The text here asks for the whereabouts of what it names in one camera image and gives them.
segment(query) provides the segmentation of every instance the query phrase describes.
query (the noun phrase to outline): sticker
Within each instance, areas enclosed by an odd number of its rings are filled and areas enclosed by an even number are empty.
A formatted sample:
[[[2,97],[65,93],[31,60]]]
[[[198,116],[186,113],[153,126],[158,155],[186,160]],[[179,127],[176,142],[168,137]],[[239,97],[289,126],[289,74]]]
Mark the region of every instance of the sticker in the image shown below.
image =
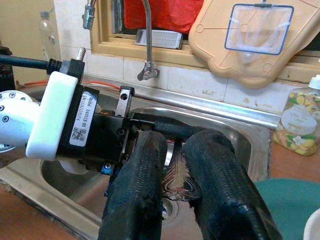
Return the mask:
[[[281,123],[290,133],[297,135],[312,134],[317,127],[317,121],[303,105],[295,105],[285,110],[281,117]]]
[[[86,145],[96,105],[96,97],[90,92],[84,91],[69,140],[71,145],[78,147],[84,147]]]

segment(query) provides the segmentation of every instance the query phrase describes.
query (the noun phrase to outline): beige plastic board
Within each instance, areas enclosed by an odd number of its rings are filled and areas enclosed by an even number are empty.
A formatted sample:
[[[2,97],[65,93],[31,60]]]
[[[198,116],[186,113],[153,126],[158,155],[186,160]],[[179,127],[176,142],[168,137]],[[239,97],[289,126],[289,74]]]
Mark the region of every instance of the beige plastic board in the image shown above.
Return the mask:
[[[249,88],[261,88],[274,81],[289,60],[320,32],[320,0],[267,0],[268,4],[294,7],[291,25],[279,55],[260,54],[247,64],[241,61],[239,51],[225,49],[231,11],[240,3],[261,1],[204,0],[190,30],[189,44],[192,52],[205,60],[214,74],[234,78]]]

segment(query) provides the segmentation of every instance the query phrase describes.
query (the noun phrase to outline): metal faucet spout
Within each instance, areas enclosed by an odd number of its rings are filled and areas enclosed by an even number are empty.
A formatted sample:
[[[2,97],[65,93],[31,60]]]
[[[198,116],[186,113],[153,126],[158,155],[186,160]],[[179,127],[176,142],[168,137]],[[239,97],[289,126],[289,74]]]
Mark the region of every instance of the metal faucet spout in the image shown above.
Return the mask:
[[[152,57],[152,18],[149,0],[142,0],[142,3],[146,19],[146,62],[137,76],[139,81],[157,78],[160,74],[160,71],[154,66]]]

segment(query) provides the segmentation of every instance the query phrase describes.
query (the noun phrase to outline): red cloth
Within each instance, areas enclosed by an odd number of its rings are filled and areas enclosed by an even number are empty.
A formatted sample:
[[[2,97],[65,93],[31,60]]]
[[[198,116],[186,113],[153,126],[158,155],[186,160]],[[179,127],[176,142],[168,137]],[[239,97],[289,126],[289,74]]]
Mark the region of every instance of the red cloth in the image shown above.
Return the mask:
[[[149,0],[152,27],[189,33],[204,0]],[[124,24],[128,29],[146,28],[142,0],[124,0]]]

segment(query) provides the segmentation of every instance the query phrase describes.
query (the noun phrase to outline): white cup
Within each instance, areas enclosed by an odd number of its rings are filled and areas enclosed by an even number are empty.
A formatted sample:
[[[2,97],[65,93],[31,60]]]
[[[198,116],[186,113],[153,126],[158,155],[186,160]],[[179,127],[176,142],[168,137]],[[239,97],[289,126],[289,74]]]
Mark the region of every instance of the white cup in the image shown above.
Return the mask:
[[[303,240],[320,240],[320,208],[306,222]]]

